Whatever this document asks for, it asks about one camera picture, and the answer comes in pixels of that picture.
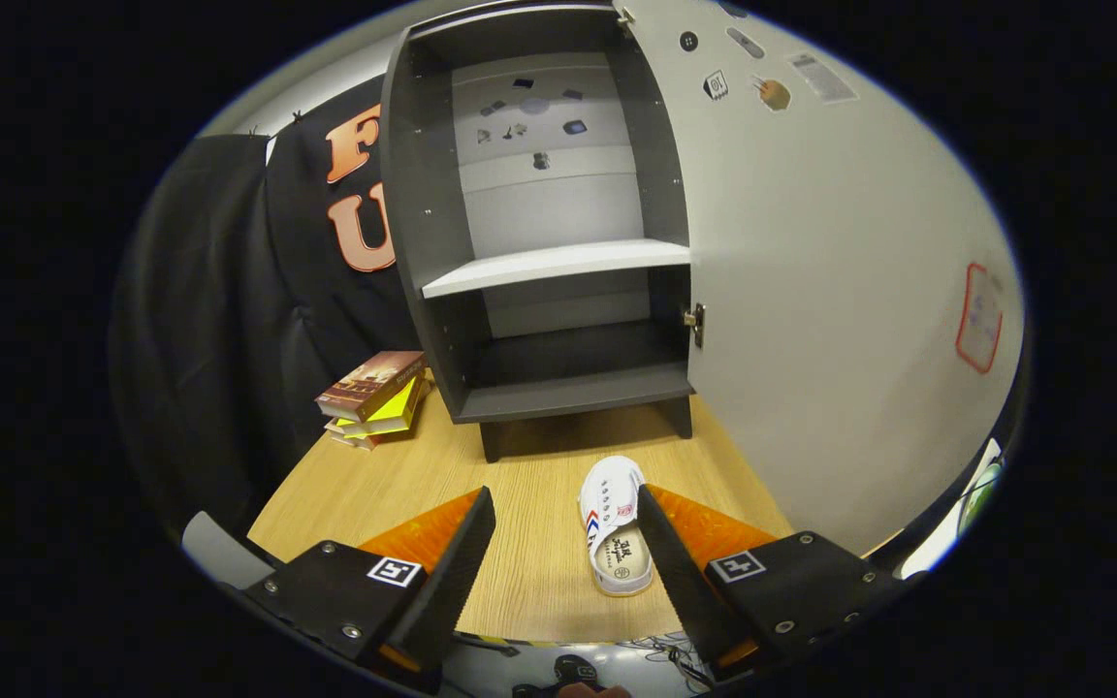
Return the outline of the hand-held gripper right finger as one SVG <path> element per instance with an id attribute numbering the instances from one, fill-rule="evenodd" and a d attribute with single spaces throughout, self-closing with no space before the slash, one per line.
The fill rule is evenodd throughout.
<path id="1" fill-rule="evenodd" d="M 806 661 L 911 589 L 812 530 L 775 536 L 648 482 L 637 522 L 715 679 Z"/>

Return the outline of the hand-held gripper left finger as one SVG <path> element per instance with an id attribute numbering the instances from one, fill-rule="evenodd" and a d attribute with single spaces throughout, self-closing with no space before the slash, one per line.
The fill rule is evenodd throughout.
<path id="1" fill-rule="evenodd" d="M 318 542 L 240 593 L 355 671 L 439 686 L 495 525 L 491 490 L 475 488 L 359 545 Z"/>

